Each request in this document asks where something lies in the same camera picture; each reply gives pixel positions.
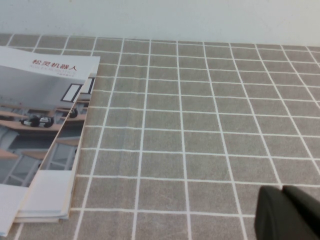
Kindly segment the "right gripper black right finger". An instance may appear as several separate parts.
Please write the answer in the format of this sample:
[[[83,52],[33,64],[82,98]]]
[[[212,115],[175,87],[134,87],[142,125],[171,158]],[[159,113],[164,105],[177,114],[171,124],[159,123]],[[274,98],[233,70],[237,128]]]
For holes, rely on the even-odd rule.
[[[293,185],[284,185],[283,193],[293,203],[313,232],[320,231],[320,202]]]

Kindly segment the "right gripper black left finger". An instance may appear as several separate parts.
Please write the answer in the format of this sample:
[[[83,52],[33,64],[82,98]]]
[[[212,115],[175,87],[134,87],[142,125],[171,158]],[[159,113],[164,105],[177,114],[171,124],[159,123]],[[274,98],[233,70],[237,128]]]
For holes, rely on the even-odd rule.
[[[254,219],[258,240],[318,240],[320,232],[305,223],[282,189],[262,186],[258,192]]]

